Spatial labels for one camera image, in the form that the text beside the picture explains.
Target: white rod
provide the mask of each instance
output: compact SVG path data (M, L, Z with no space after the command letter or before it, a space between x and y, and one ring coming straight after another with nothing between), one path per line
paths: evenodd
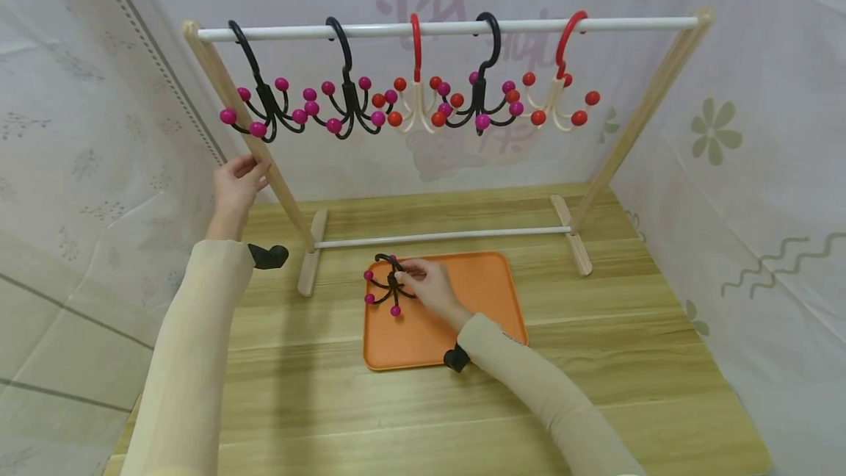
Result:
M529 34L529 32L561 32L569 19L535 19L528 21L500 21L502 34ZM584 19L575 26L578 32L615 32L626 30L691 30L696 27L695 16L678 18L617 18ZM250 41L269 40L319 40L334 37L332 26L274 26L245 27L244 36ZM421 35L474 35L490 34L491 27L484 21L466 23L421 23ZM402 37L411 35L411 24L350 24L344 26L347 37ZM220 43L235 41L230 29L202 29L201 41Z
M502 230L445 231L436 234L416 236L372 237L368 239L344 239L342 241L318 241L315 248L369 247L404 242L439 241L442 239L466 239L468 237L536 236L541 234L566 234L569 226L544 226L539 228L503 228Z

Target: red hook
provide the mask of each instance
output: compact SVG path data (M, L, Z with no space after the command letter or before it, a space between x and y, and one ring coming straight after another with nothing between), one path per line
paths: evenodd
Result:
M414 82L421 82L421 63L422 45L421 45L421 21L417 18L416 13L411 14L411 34L414 39Z
M566 63L564 62L564 47L567 46L567 40L570 38L570 34L572 34L573 29L575 29L575 26L579 23L579 21L586 18L587 12L585 12L585 10L578 10L578 12L575 12L573 16L571 16L567 26L564 26L564 31L561 34L560 40L558 40L558 49L555 51L555 64L558 65L558 74L556 75L557 79L562 79L564 77L564 68L566 67Z

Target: wavy line pattern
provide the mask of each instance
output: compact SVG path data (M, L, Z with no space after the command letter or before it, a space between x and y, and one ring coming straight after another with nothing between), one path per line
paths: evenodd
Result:
M794 268L792 269L779 269L770 272L770 282L769 283L755 283L749 289L749 298L755 296L755 291L758 287L763 287L765 289L772 289L776 286L776 275L784 274L784 275L797 275L802 270L802 259L809 258L809 259L824 259L828 258L831 254L831 244L834 243L834 240L839 237L846 237L846 231L835 231L831 232L828 236L825 236L825 246L822 248L822 252L802 252L796 256L796 260L794 262Z
M736 282L736 283L729 283L729 282L723 283L723 285L720 286L720 296L722 296L723 298L726 296L726 288L727 287L732 286L732 287L740 288L740 286L742 285L742 281L744 281L744 277L747 274L761 275L762 272L764 271L764 261L767 261L767 260L778 261L779 259L783 259L785 254L787 253L789 243L791 243L791 242L808 242L808 241L811 241L811 237L785 237L784 239L781 239L781 247L778 250L777 256L773 255L773 254L762 255L761 258L758 258L758 268L757 269L755 269L755 270L752 270L752 269L741 270L740 275L738 276L738 282Z

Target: cream sweater sleeve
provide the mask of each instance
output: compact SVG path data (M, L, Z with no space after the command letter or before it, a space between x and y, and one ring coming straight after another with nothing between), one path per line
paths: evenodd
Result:
M552 434L573 476L644 475L600 411L567 375L513 341L484 314L464 325L458 344L474 364L504 383Z
M235 241L200 241L156 340L122 476L214 476L229 331L254 266Z

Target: black wrist strap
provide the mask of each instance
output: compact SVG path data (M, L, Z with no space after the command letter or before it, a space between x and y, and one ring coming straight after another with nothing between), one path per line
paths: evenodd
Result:
M471 358L469 358L467 352L461 346L458 346L457 342L455 343L455 349L450 349L444 354L444 364L446 364L447 368L456 372L461 372L470 360Z

